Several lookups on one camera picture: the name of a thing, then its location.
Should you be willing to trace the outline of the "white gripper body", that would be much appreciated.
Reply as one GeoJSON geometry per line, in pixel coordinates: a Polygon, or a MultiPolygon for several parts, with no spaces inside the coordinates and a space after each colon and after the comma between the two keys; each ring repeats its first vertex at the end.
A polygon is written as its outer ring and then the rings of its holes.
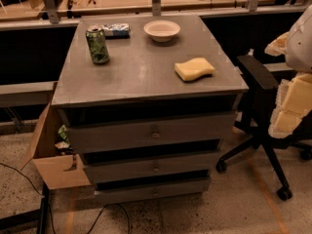
{"type": "Polygon", "coordinates": [[[268,134],[285,138],[312,110],[312,74],[299,72],[291,81],[283,79],[278,87],[268,134]]]}

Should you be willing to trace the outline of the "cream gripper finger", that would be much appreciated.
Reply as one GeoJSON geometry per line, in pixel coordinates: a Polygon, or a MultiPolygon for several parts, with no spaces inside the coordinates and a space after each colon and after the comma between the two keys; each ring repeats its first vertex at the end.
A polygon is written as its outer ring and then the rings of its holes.
{"type": "Polygon", "coordinates": [[[285,32],[280,35],[278,38],[273,40],[264,50],[264,53],[273,57],[277,57],[279,55],[284,55],[286,53],[287,48],[287,39],[289,33],[285,32]]]}

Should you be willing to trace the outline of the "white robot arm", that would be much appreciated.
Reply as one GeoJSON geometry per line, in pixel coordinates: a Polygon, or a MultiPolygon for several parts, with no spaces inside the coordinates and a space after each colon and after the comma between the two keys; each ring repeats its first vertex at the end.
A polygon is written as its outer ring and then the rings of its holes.
{"type": "Polygon", "coordinates": [[[283,79],[278,87],[268,129],[272,137],[285,138],[312,111],[312,6],[288,32],[268,44],[265,53],[284,55],[286,65],[296,71],[291,81],[283,79]]]}

